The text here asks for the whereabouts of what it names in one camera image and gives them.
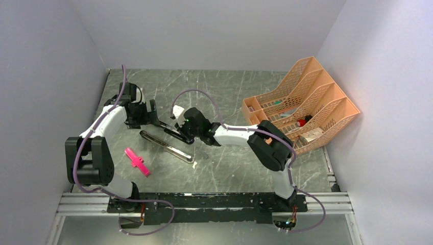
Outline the black stapler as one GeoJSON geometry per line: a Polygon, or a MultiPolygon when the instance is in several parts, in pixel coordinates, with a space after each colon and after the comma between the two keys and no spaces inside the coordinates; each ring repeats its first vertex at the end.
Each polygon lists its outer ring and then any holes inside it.
{"type": "Polygon", "coordinates": [[[167,134],[169,134],[170,136],[176,138],[177,140],[180,140],[186,144],[193,144],[194,143],[194,139],[189,139],[188,137],[186,137],[184,134],[182,134],[181,132],[179,132],[176,128],[162,122],[162,121],[158,121],[156,123],[153,124],[156,127],[162,128],[163,131],[167,134]]]}

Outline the beige stapler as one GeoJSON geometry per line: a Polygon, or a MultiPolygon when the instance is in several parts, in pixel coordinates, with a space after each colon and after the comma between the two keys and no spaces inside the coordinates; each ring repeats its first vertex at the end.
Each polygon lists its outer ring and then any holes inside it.
{"type": "Polygon", "coordinates": [[[195,159],[192,155],[187,154],[187,153],[175,148],[174,146],[172,146],[169,143],[165,142],[164,140],[158,138],[157,136],[154,136],[145,130],[141,130],[139,132],[139,134],[145,140],[162,147],[166,152],[177,157],[178,159],[180,159],[180,160],[182,160],[188,164],[193,164],[195,162],[195,159]]]}

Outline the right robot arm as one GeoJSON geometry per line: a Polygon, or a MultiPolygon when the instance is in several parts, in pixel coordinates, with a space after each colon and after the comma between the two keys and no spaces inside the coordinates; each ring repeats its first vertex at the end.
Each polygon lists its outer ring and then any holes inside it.
{"type": "Polygon", "coordinates": [[[289,211],[294,206],[297,191],[290,182],[286,167],[293,156],[293,144],[270,121],[263,120],[250,126],[226,125],[210,122],[195,107],[186,110],[177,105],[172,109],[172,118],[177,122],[177,130],[187,139],[199,138],[212,146],[248,146],[260,163],[272,172],[277,208],[289,211]]]}

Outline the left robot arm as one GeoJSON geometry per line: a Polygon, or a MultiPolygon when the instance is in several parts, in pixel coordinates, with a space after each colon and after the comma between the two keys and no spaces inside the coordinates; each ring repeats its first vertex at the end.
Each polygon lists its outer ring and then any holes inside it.
{"type": "Polygon", "coordinates": [[[140,129],[151,119],[143,89],[133,83],[119,85],[119,93],[107,100],[102,113],[82,134],[65,142],[67,178],[84,191],[95,189],[121,197],[121,206],[135,212],[141,197],[135,183],[115,173],[109,142],[121,126],[140,129]]]}

